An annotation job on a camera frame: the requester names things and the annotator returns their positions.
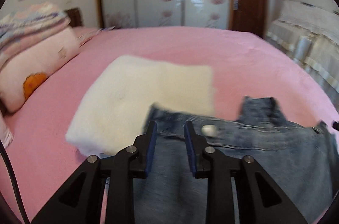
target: white fluffy towel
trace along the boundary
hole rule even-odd
[[[213,116],[211,68],[121,56],[82,98],[66,140],[85,156],[115,155],[142,134],[153,103]]]

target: silver bolt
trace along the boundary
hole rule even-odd
[[[246,163],[249,163],[249,164],[254,162],[254,158],[249,155],[244,156],[244,160]]]
[[[94,162],[97,161],[97,159],[98,159],[98,157],[96,157],[95,155],[91,155],[91,156],[87,157],[87,162],[94,163]]]
[[[212,153],[215,152],[215,149],[214,149],[214,147],[206,147],[206,148],[205,148],[205,151],[206,151],[207,153],[209,153],[209,154],[212,154]]]
[[[137,148],[135,146],[129,146],[126,148],[126,151],[129,153],[135,153],[137,151]]]

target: blue gripper pad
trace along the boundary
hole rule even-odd
[[[194,151],[192,139],[191,139],[187,124],[185,124],[184,136],[185,136],[187,156],[189,158],[189,168],[193,174],[193,177],[195,177],[195,174],[197,172],[197,161],[196,161],[195,151]]]
[[[156,142],[157,142],[157,123],[154,122],[152,135],[150,137],[150,143],[149,143],[147,153],[146,153],[146,168],[145,168],[146,177],[148,176],[148,174],[150,173],[152,169],[152,162],[153,162]]]

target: blue denim garment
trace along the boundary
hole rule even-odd
[[[189,170],[184,143],[186,121],[192,121],[200,135],[204,125],[216,126],[217,135],[207,141],[224,154],[239,159],[253,156],[308,223],[331,204],[338,190],[332,182],[339,180],[334,174],[339,158],[335,138],[326,125],[321,122],[314,128],[304,128],[287,121],[273,98],[246,97],[237,121],[169,112],[155,106],[146,124],[151,120],[157,122],[158,138],[150,175],[146,180],[134,180],[137,224],[205,223],[207,179],[195,179]]]

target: multicolored blanket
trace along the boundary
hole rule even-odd
[[[62,31],[70,23],[56,5],[43,3],[0,20],[0,68],[14,55]]]

